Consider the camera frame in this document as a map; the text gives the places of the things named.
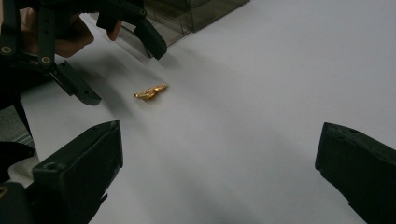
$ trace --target metal screw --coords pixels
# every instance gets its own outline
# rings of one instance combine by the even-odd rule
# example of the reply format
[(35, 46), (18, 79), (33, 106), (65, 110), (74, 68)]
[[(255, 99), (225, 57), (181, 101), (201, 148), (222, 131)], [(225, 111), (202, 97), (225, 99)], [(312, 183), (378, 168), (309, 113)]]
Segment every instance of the metal screw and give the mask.
[(8, 194), (8, 187), (0, 187), (0, 198), (3, 198), (6, 194)]
[(9, 54), (10, 52), (12, 52), (12, 48), (10, 48), (9, 46), (4, 46), (1, 48), (1, 51), (3, 53)]
[(49, 57), (43, 57), (43, 58), (41, 59), (41, 62), (43, 62), (43, 63), (50, 63), (50, 58), (49, 58)]

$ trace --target small gold figurine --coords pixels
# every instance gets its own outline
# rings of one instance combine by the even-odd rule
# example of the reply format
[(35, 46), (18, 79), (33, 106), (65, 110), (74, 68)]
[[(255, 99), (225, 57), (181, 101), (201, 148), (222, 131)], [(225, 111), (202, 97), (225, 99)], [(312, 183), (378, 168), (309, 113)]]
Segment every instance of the small gold figurine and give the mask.
[(145, 100), (145, 101), (152, 100), (158, 91), (163, 91), (167, 87), (168, 86), (166, 84), (158, 85), (158, 86), (146, 89), (145, 91), (134, 93), (134, 97), (136, 97), (138, 99)]

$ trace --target robotic hand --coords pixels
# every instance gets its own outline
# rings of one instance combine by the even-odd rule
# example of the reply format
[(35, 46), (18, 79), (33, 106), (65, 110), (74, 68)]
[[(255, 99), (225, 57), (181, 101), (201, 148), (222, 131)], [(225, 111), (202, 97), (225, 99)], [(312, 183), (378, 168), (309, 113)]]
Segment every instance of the robotic hand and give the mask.
[(0, 223), (87, 224), (121, 167), (120, 122), (96, 125), (33, 168), (27, 189), (0, 183)]
[[(24, 53), (21, 35), (21, 8), (32, 7), (39, 13), (38, 54)], [(156, 58), (166, 52), (166, 43), (147, 20), (143, 0), (3, 0), (4, 20), (0, 36), (0, 64), (27, 68), (50, 75), (69, 94), (84, 104), (98, 105), (98, 96), (80, 78), (77, 72), (64, 62), (54, 63), (55, 39), (70, 34), (71, 15), (99, 12), (97, 26), (111, 30), (117, 21), (131, 23), (134, 34)]]

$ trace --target white table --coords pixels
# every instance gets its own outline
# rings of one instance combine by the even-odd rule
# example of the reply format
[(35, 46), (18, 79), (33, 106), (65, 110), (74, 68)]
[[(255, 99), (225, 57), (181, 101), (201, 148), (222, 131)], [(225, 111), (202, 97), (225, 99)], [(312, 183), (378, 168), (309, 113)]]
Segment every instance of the white table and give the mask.
[[(24, 94), (38, 156), (120, 120), (124, 167), (92, 223), (364, 223), (314, 163), (325, 121), (396, 148), (395, 11), (252, 0), (160, 61), (90, 25), (68, 61), (103, 101), (55, 83)], [(153, 102), (133, 97), (162, 83)]]

